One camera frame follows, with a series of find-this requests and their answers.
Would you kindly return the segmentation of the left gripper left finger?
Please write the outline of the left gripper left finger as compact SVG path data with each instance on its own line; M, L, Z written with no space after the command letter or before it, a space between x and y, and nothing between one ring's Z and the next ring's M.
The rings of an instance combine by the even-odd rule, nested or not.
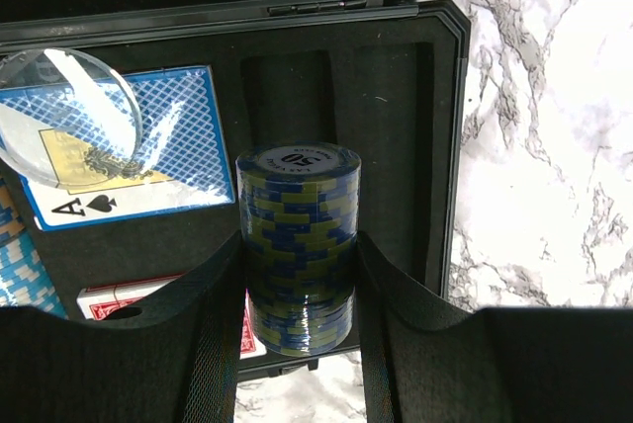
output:
M103 320L1 311L5 422L229 422L245 279L241 239Z

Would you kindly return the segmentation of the light blue poker chip stack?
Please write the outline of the light blue poker chip stack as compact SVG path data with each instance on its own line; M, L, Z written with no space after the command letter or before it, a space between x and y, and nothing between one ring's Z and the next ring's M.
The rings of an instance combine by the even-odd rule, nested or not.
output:
M34 306L61 318L67 313L27 232L1 247L1 306Z

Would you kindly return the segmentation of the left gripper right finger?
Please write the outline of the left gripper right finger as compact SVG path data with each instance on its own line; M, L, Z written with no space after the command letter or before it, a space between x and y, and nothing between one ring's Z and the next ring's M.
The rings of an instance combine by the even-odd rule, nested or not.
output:
M371 422L628 422L628 308L466 312L357 239L356 310Z

